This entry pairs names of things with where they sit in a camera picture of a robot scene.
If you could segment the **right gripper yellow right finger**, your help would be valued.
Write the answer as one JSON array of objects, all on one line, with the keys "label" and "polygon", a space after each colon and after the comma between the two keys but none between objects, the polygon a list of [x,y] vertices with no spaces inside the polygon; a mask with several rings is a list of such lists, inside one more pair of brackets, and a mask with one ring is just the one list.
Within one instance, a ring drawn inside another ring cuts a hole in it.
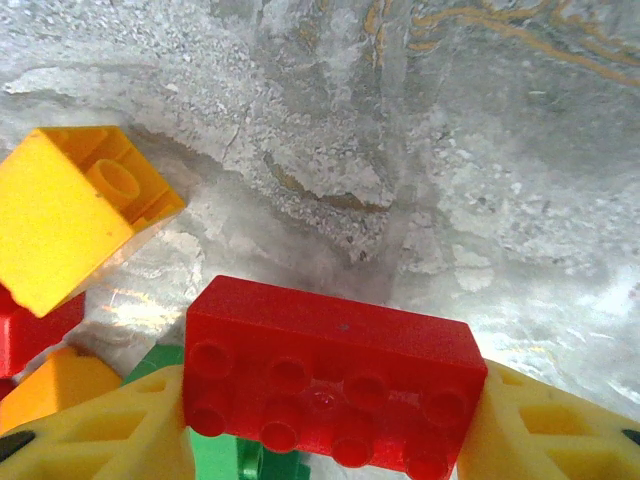
[{"label": "right gripper yellow right finger", "polygon": [[637,479],[639,423],[486,362],[459,479]]}]

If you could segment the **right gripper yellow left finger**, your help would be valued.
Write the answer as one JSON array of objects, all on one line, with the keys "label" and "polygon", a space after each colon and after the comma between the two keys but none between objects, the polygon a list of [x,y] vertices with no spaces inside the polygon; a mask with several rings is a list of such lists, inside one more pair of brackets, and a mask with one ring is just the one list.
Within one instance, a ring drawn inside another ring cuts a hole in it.
[{"label": "right gripper yellow left finger", "polygon": [[169,366],[1,437],[3,479],[193,479],[182,368]]}]

